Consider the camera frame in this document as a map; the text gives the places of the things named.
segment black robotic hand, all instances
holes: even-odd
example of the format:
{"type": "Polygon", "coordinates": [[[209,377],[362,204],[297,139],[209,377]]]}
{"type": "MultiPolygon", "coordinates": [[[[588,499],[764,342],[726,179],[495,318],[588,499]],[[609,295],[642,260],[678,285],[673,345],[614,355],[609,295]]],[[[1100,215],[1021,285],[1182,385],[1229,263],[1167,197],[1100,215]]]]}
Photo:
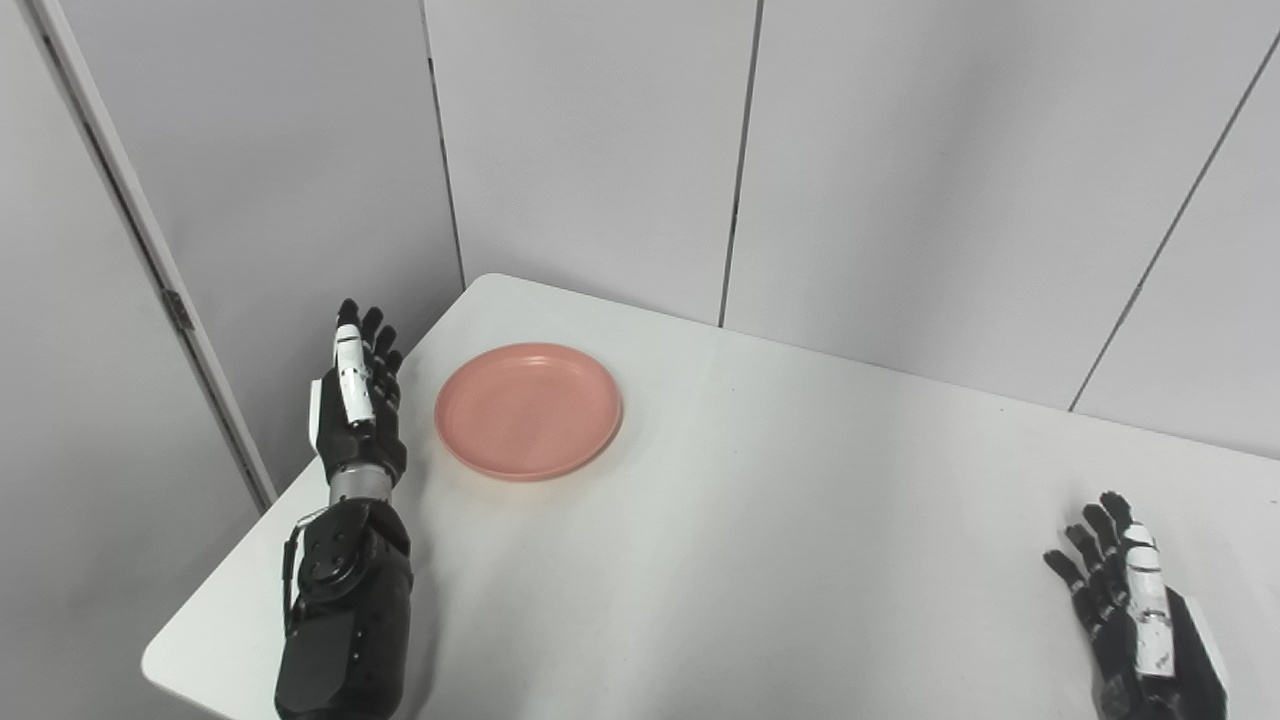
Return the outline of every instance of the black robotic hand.
{"type": "Polygon", "coordinates": [[[406,468],[396,331],[352,300],[338,311],[333,366],[311,386],[311,442],[329,506],[284,544],[284,653],[275,707],[285,720],[385,720],[399,705],[408,648],[410,541],[390,506],[406,468]],[[298,536],[298,597],[292,598],[298,536]]]}
{"type": "Polygon", "coordinates": [[[404,473],[399,441],[399,372],[403,357],[392,343],[396,329],[379,332],[383,311],[370,307],[364,320],[351,299],[338,310],[333,366],[311,387],[311,445],[330,480],[357,464],[376,465],[392,482],[404,473]]]}
{"type": "Polygon", "coordinates": [[[1221,720],[1226,691],[1178,592],[1166,588],[1160,553],[1129,503],[1114,492],[1084,506],[1084,525],[1066,529],[1088,577],[1065,553],[1044,562],[1071,591],[1102,675],[1105,720],[1221,720]]]}

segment white wall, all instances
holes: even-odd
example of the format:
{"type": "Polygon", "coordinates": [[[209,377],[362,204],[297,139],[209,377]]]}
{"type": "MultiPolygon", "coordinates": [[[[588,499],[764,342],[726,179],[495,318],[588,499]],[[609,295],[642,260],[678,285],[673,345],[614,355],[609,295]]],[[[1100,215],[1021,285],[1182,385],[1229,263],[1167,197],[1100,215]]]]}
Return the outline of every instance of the white wall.
{"type": "MultiPolygon", "coordinates": [[[[727,328],[1062,409],[1280,27],[1263,0],[765,1],[731,250],[754,3],[424,4],[468,278],[713,323],[731,255],[727,328]]],[[[1080,410],[1280,456],[1280,149],[1251,132],[1080,410]]]]}
{"type": "Polygon", "coordinates": [[[1280,457],[1274,56],[1076,411],[1280,457]]]}
{"type": "Polygon", "coordinates": [[[416,0],[61,0],[276,486],[346,296],[412,347],[462,291],[416,0]]]}
{"type": "Polygon", "coordinates": [[[1280,5],[765,3],[726,327],[1068,407],[1280,5]]]}
{"type": "Polygon", "coordinates": [[[754,0],[426,0],[468,279],[719,315],[754,0]]]}
{"type": "Polygon", "coordinates": [[[196,719],[142,650],[257,514],[18,0],[0,0],[0,716],[196,719]]]}

